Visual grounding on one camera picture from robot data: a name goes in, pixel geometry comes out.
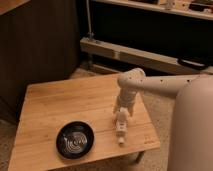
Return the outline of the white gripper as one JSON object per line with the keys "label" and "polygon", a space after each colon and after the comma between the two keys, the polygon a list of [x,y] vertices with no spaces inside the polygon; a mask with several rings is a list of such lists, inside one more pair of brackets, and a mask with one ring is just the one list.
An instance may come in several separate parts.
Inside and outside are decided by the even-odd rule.
{"label": "white gripper", "polygon": [[137,92],[127,88],[121,88],[113,108],[113,114],[119,111],[121,107],[128,108],[131,117],[134,114],[134,104]]}

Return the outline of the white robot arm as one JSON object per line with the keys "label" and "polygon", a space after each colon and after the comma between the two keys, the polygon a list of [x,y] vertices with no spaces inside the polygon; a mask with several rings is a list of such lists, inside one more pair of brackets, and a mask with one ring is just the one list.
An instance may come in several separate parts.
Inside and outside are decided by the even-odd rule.
{"label": "white robot arm", "polygon": [[133,114],[139,91],[175,98],[167,171],[213,171],[213,75],[146,76],[140,68],[117,77],[114,112]]}

